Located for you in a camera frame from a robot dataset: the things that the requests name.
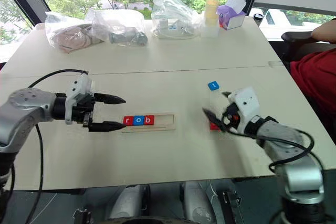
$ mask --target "purple tissue box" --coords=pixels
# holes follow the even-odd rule
[[[241,26],[246,15],[243,11],[237,14],[235,10],[227,5],[219,6],[217,14],[219,15],[219,25],[226,30]]]

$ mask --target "black office chair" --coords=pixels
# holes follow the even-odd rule
[[[281,35],[281,38],[286,43],[287,48],[280,56],[280,59],[286,62],[299,61],[312,52],[321,52],[336,48],[335,44],[317,43],[318,41],[311,37],[311,31],[288,31]],[[316,115],[322,118],[322,112],[316,101],[310,97],[306,98]],[[333,119],[333,124],[330,127],[326,127],[325,125],[324,127],[336,144],[336,118]]]

